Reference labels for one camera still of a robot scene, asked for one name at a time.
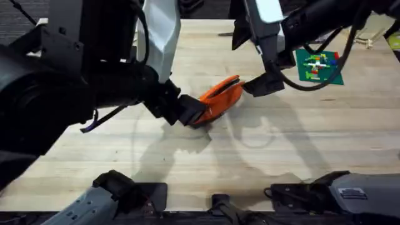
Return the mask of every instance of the orange object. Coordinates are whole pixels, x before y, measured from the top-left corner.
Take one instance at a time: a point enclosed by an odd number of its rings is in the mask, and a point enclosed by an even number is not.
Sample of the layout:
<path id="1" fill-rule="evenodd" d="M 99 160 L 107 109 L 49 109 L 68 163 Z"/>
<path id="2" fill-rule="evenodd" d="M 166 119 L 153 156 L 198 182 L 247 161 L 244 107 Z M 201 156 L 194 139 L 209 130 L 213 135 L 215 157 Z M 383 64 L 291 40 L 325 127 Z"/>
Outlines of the orange object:
<path id="1" fill-rule="evenodd" d="M 243 84 L 244 82 L 240 82 L 239 75 L 231 76 L 203 94 L 199 100 L 207 105 L 207 109 L 191 126 L 199 128 L 222 116 L 242 96 Z"/>

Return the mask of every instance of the wood grain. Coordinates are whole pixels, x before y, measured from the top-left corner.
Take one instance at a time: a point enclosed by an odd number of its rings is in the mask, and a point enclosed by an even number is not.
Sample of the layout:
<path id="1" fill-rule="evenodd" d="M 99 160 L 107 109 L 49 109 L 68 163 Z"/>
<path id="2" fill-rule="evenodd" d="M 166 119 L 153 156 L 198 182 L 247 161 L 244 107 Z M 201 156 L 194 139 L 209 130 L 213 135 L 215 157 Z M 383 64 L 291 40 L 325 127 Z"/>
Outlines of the wood grain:
<path id="1" fill-rule="evenodd" d="M 182 22 L 172 80 L 183 93 L 200 96 L 230 75 L 250 80 L 263 72 L 252 44 L 232 52 L 231 39 L 217 37 L 232 30 L 232 21 Z M 345 42 L 339 35 L 329 50 L 341 52 Z M 399 71 L 382 39 L 373 50 L 354 46 L 342 72 L 345 86 L 244 94 L 204 129 L 171 127 L 143 106 L 89 134 L 72 126 L 6 189 L 0 211 L 61 210 L 110 169 L 138 182 L 168 183 L 170 211 L 205 210 L 215 193 L 230 194 L 241 208 L 271 210 L 263 189 L 272 183 L 312 181 L 337 170 L 398 173 Z M 284 73 L 298 81 L 296 68 Z"/>

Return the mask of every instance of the colorful toy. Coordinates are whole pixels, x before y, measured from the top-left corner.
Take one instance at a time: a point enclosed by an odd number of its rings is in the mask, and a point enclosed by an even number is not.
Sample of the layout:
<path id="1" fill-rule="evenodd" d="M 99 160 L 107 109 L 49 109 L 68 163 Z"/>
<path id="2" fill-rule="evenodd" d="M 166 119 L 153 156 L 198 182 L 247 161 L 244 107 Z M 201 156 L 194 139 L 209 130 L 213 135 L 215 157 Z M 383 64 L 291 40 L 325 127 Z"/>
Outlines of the colorful toy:
<path id="1" fill-rule="evenodd" d="M 324 51 L 321 54 L 310 55 L 306 50 L 298 49 L 296 56 L 301 81 L 321 83 L 327 80 L 338 66 L 337 52 Z M 331 84 L 343 85 L 341 74 Z"/>

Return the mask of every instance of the screw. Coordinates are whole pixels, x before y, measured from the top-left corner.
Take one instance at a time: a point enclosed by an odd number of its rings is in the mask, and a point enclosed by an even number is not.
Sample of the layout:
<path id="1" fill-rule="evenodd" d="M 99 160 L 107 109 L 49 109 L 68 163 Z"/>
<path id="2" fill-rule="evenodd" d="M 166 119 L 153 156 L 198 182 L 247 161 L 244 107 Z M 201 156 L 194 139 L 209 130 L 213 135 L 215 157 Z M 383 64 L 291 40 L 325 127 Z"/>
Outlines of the screw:
<path id="1" fill-rule="evenodd" d="M 75 44 L 74 44 L 74 47 L 75 47 L 75 50 L 76 50 L 76 51 L 81 50 L 81 47 L 79 46 L 78 43 L 75 43 Z"/>

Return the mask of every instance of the black cable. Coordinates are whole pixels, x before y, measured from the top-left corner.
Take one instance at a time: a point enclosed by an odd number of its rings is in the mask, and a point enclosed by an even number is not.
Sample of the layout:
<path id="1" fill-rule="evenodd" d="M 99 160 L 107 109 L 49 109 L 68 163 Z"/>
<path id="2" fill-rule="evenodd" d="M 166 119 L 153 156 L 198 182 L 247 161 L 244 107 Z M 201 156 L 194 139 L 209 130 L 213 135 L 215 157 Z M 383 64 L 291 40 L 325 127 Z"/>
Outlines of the black cable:
<path id="1" fill-rule="evenodd" d="M 346 43 L 346 47 L 344 48 L 343 51 L 343 56 L 339 59 L 338 65 L 336 70 L 330 75 L 330 77 L 325 80 L 324 82 L 322 82 L 321 84 L 317 84 L 315 86 L 301 86 L 296 84 L 295 82 L 291 81 L 290 79 L 288 79 L 283 73 L 282 71 L 278 68 L 277 65 L 275 65 L 275 63 L 271 63 L 271 69 L 273 73 L 276 73 L 278 75 L 281 76 L 281 78 L 283 79 L 283 81 L 291 86 L 294 89 L 300 90 L 300 91 L 317 91 L 320 90 L 324 87 L 326 87 L 327 85 L 329 85 L 332 81 L 334 81 L 341 73 L 344 65 L 346 64 L 346 61 L 350 55 L 351 49 L 353 47 L 353 42 L 356 38 L 356 34 L 357 34 L 357 30 L 359 28 L 359 26 L 361 24 L 364 23 L 365 17 L 364 17 L 364 13 L 365 13 L 365 2 L 363 1 L 361 3 L 361 7 L 359 8 L 356 17 L 354 18 L 354 22 L 350 31 L 350 35 L 349 38 L 347 39 L 347 43 Z"/>
<path id="2" fill-rule="evenodd" d="M 29 22 L 31 22 L 33 24 L 33 26 L 36 26 L 36 24 L 38 22 L 36 22 L 32 16 L 30 16 L 21 6 L 21 4 L 19 4 L 18 2 L 16 2 L 15 0 L 8 0 L 10 3 L 12 3 L 12 6 L 14 6 L 14 8 L 18 9 L 19 12 L 22 13 L 22 15 L 24 15 L 26 17 L 26 19 L 29 20 Z"/>
<path id="3" fill-rule="evenodd" d="M 144 65 L 146 65 L 146 63 L 149 59 L 149 52 L 150 52 L 149 28 L 148 28 L 148 24 L 146 21 L 146 15 L 144 14 L 143 9 L 134 2 L 132 2 L 131 7 L 132 7 L 132 10 L 135 13 L 137 13 L 137 17 L 142 22 L 143 29 L 144 29 L 144 38 L 146 41 L 146 52 L 144 53 L 144 59 L 142 61 L 138 62 L 140 65 L 144 66 Z"/>
<path id="4" fill-rule="evenodd" d="M 332 42 L 332 40 L 342 31 L 342 28 L 336 29 L 333 31 L 331 35 L 325 40 L 325 42 L 317 49 L 313 50 L 308 44 L 303 45 L 303 48 L 309 53 L 309 54 L 319 54 L 323 52 L 326 47 Z"/>

